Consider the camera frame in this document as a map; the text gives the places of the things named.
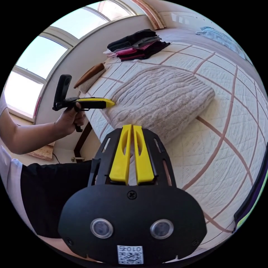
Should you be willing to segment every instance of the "white quilt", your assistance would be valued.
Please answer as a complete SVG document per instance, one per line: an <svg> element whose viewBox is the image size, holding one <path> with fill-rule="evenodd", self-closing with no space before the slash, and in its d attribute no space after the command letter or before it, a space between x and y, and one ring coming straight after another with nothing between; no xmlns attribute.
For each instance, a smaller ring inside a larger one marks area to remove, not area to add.
<svg viewBox="0 0 268 268"><path fill-rule="evenodd" d="M257 178L268 142L267 101L262 85L240 66L185 42L173 42L147 60L107 60L107 71L86 96L109 98L125 81L155 65L192 72L216 93L209 107L166 147L177 187L190 193L204 211L208 232L199 249L209 249L230 236L233 215ZM113 128L100 110L86 115L102 142Z"/></svg>

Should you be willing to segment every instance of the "qr code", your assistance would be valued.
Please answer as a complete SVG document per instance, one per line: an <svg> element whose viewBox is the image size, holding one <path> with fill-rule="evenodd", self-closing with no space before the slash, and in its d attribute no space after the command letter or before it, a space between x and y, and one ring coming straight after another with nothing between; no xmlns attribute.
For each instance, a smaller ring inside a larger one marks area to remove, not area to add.
<svg viewBox="0 0 268 268"><path fill-rule="evenodd" d="M117 246L119 264L143 264L142 246Z"/></svg>

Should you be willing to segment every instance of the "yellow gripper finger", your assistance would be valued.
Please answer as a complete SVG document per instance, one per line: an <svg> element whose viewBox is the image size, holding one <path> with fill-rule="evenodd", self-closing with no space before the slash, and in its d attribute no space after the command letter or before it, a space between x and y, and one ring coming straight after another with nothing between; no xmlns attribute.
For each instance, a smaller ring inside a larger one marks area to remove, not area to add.
<svg viewBox="0 0 268 268"><path fill-rule="evenodd" d="M154 173L144 140L142 127L133 126L137 184L152 182Z"/></svg>
<svg viewBox="0 0 268 268"><path fill-rule="evenodd" d="M115 103L112 100L104 99L104 98L81 98L81 99L76 100L76 102L82 102L82 101L104 101L106 102L106 108L109 108L115 105Z"/></svg>
<svg viewBox="0 0 268 268"><path fill-rule="evenodd" d="M131 130L132 125L125 125L122 128L113 165L109 175L111 181L123 182L126 185L128 184L129 176Z"/></svg>

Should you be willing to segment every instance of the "sky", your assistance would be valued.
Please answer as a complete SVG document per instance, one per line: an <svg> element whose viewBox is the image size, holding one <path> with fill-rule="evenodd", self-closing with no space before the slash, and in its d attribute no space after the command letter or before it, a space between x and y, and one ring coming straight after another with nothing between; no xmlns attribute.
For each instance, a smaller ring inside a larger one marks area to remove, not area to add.
<svg viewBox="0 0 268 268"><path fill-rule="evenodd" d="M98 3L88 5L93 9L98 8ZM113 2L107 1L102 13L109 19L127 16L128 13ZM51 26L58 27L80 39L95 28L107 23L85 9L75 10ZM48 74L67 48L47 38L38 36L26 48L17 62L22 67L38 76L47 79ZM42 89L42 84L33 82L15 72L11 72L5 87L5 98L9 106L15 107L33 116L35 105Z"/></svg>

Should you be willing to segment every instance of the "cable knit pattern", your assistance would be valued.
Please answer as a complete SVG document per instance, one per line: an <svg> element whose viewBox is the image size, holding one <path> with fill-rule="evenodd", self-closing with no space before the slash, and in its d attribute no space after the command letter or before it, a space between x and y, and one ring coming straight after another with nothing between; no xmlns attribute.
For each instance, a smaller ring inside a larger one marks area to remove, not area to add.
<svg viewBox="0 0 268 268"><path fill-rule="evenodd" d="M167 144L215 97L192 73L156 66L139 73L114 92L116 106L104 110L111 126L140 125Z"/></svg>
<svg viewBox="0 0 268 268"><path fill-rule="evenodd" d="M84 83L80 84L77 87L78 90L80 90L83 94L86 94L88 90L94 85L94 83L96 83L96 81L102 76L102 74L105 71L106 71L105 69L101 70L100 72L98 72L97 74L86 80Z"/></svg>

